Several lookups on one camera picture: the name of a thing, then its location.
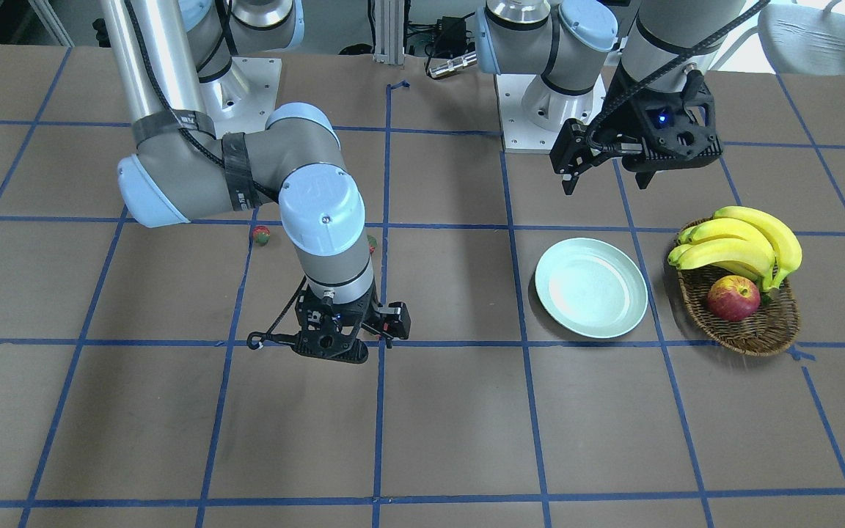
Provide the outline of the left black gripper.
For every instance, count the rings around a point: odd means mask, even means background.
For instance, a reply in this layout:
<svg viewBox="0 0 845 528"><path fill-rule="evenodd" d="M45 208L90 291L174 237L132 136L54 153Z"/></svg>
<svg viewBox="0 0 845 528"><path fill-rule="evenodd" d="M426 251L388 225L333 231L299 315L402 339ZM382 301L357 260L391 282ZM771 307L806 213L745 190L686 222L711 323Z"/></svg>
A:
<svg viewBox="0 0 845 528"><path fill-rule="evenodd" d="M634 172L640 189L646 189L657 172L714 163L723 154L723 143L704 74L687 71L677 92L644 87L604 118L601 141L633 147L633 153L621 155L621 164Z"/></svg>

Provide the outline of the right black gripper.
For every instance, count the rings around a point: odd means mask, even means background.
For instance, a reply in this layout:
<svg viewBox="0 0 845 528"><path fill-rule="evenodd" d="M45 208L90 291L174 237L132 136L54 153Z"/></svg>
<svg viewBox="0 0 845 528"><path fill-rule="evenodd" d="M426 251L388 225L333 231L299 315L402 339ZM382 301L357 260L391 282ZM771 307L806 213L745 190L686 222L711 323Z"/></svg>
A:
<svg viewBox="0 0 845 528"><path fill-rule="evenodd" d="M373 335L384 331L375 285L358 300L344 304L319 298L305 285L296 298L295 312L301 330L295 334L292 351L310 358L365 363L368 350L358 338L359 331Z"/></svg>

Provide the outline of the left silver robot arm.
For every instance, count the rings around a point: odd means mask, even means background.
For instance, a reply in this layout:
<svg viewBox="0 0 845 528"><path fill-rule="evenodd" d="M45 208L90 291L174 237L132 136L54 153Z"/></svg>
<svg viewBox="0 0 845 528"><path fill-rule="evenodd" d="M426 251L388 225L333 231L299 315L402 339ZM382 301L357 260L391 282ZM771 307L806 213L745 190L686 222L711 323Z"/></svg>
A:
<svg viewBox="0 0 845 528"><path fill-rule="evenodd" d="M714 97L704 73L725 36L764 3L643 1L599 111L560 116L527 104L556 131L549 157L573 194L591 167L620 159L645 189L657 172L701 168L723 154ZM620 40L604 1L486 1L476 11L475 53L482 71L530 74L542 95L584 99Z"/></svg>

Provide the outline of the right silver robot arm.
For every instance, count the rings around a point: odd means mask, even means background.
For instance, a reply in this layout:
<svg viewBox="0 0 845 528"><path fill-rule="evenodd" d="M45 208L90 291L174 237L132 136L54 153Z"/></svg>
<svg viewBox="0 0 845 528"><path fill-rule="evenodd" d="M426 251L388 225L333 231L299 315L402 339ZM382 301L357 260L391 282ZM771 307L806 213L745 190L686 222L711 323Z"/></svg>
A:
<svg viewBox="0 0 845 528"><path fill-rule="evenodd" d="M404 303L379 303L365 201L341 142L312 104L259 113L247 51L288 49L303 37L299 1L104 1L111 49L131 110L135 153L117 182L145 227L187 224L278 204L303 271L288 302L299 330L248 335L301 356L361 364L359 331L386 345L409 337Z"/></svg>

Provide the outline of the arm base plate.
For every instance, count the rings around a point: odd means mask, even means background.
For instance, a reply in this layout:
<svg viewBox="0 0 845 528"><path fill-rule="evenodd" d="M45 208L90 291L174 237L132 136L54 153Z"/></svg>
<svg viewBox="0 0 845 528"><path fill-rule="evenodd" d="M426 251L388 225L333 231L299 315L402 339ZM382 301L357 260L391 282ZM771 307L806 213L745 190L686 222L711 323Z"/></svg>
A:
<svg viewBox="0 0 845 528"><path fill-rule="evenodd" d="M497 75L495 84L507 153L550 153L567 118L589 124L606 97L601 76L590 92L577 96L552 90L537 75Z"/></svg>
<svg viewBox="0 0 845 528"><path fill-rule="evenodd" d="M205 113L217 138L265 129L276 108L281 72L279 58L235 57L227 73L200 84Z"/></svg>

